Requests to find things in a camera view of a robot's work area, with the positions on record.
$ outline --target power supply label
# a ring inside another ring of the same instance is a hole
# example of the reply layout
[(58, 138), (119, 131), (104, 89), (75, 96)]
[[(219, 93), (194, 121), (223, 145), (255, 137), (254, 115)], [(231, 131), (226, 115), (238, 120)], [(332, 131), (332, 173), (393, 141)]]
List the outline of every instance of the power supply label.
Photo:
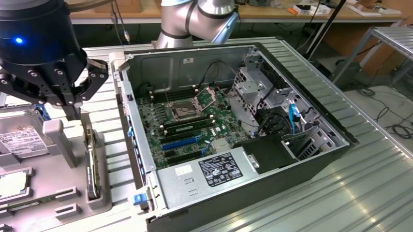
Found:
[(207, 185), (215, 187), (243, 176), (231, 153), (199, 161)]
[(0, 134), (0, 143), (15, 155), (47, 149), (35, 129)]

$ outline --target blue latch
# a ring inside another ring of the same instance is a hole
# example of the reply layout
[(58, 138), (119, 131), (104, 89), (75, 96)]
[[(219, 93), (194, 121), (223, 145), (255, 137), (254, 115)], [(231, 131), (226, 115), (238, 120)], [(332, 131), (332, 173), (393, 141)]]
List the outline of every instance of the blue latch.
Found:
[(142, 194), (138, 194), (134, 196), (134, 205), (140, 205), (140, 204), (144, 204), (147, 203), (147, 195), (146, 193), (142, 193)]
[(130, 127), (128, 129), (128, 137), (132, 137), (134, 136), (134, 131), (132, 131), (132, 128)]

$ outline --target workbench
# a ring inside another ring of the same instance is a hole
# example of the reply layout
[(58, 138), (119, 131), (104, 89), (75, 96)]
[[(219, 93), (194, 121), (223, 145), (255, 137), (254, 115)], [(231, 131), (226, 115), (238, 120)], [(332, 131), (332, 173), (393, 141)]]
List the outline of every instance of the workbench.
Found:
[[(410, 231), (413, 226), (412, 152), (374, 123), (291, 46), (274, 37), (231, 39), (227, 44), (262, 43), (329, 112), (360, 140), (357, 147), (303, 184), (205, 225), (195, 231)], [(195, 46), (210, 45), (205, 41)], [(86, 49), (88, 57), (110, 61), (111, 52), (150, 50), (150, 44)], [(112, 209), (51, 231), (144, 231), (143, 216), (127, 202), (135, 190), (131, 163), (116, 109), (112, 77), (84, 102), (94, 129), (104, 133)], [(7, 97), (5, 102), (21, 100)], [(79, 121), (47, 109), (64, 123), (68, 137), (82, 135)]]
[[(124, 23), (160, 23), (160, 1), (140, 0), (142, 12), (127, 14), (122, 13)], [(325, 23), (333, 13), (321, 14), (314, 17), (314, 23)], [(239, 6), (241, 22), (243, 23), (307, 23), (310, 15), (293, 15), (283, 8), (257, 7), (250, 5)], [(110, 13), (95, 13), (94, 9), (71, 13), (74, 24), (111, 24)], [(384, 14), (382, 16), (364, 17), (352, 11), (345, 5), (336, 17), (337, 23), (397, 23), (404, 19), (401, 14)]]

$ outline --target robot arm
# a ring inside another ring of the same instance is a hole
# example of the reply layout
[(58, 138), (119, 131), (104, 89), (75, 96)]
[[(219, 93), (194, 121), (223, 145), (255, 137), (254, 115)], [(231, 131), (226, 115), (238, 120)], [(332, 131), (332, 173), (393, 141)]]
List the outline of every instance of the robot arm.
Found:
[(223, 44), (234, 30), (234, 0), (162, 0), (162, 32), (156, 48), (193, 46), (191, 35)]
[[(0, 0), (0, 92), (32, 104), (60, 106), (80, 119), (88, 100), (108, 78), (108, 66), (79, 47), (63, 0)], [(84, 68), (88, 77), (75, 86)]]

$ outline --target metal rack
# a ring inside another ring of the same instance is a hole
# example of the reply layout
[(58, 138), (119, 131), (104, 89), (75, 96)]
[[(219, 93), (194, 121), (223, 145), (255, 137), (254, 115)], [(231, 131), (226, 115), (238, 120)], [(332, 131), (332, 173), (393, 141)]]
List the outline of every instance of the metal rack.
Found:
[(364, 48), (366, 42), (372, 37), (376, 37), (378, 41), (382, 43), (378, 44), (368, 53), (365, 58), (361, 61), (361, 66), (366, 63), (366, 61), (370, 59), (370, 57), (374, 55), (374, 52), (377, 49), (382, 46), (382, 44), (386, 44), (390, 46), (397, 52), (400, 52), (406, 58), (413, 60), (413, 28), (409, 27), (400, 27), (400, 28), (390, 28), (390, 27), (380, 27), (380, 28), (369, 28), (368, 32), (362, 36), (354, 50), (352, 51), (352, 54), (349, 58), (345, 61), (345, 64), (342, 65), (340, 71), (337, 72), (337, 75), (333, 76), (333, 83), (336, 85), (340, 84), (342, 80), (340, 80), (340, 77), (344, 73), (344, 71), (348, 69), (350, 63), (353, 62), (360, 50)]

